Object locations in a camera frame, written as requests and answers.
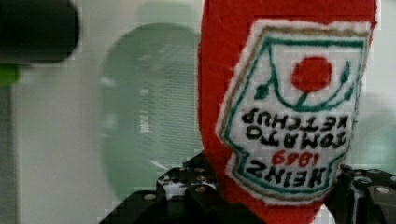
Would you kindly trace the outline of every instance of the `heinz logo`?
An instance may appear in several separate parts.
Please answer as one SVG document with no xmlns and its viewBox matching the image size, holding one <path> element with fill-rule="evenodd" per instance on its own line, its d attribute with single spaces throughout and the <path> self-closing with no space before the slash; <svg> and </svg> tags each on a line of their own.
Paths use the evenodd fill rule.
<svg viewBox="0 0 396 224">
<path fill-rule="evenodd" d="M 226 173 L 271 202 L 311 201 L 350 149 L 370 26 L 257 21 L 217 126 Z"/>
</svg>

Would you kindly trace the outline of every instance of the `red knitted ketchup costume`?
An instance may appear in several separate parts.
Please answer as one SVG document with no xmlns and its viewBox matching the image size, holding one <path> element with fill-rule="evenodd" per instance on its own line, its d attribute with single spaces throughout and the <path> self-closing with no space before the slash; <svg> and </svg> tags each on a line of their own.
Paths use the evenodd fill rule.
<svg viewBox="0 0 396 224">
<path fill-rule="evenodd" d="M 373 31 L 376 25 L 375 12 L 375 0 L 205 1 L 199 54 L 199 124 L 204 154 L 219 177 L 222 196 L 229 203 L 243 203 L 268 224 L 311 223 L 323 204 L 319 201 L 302 205 L 268 205 L 225 174 L 233 151 L 219 139 L 216 127 L 252 24 L 261 19 L 306 21 L 323 25 L 335 21 L 367 21 L 371 24 L 369 29 Z"/>
</svg>

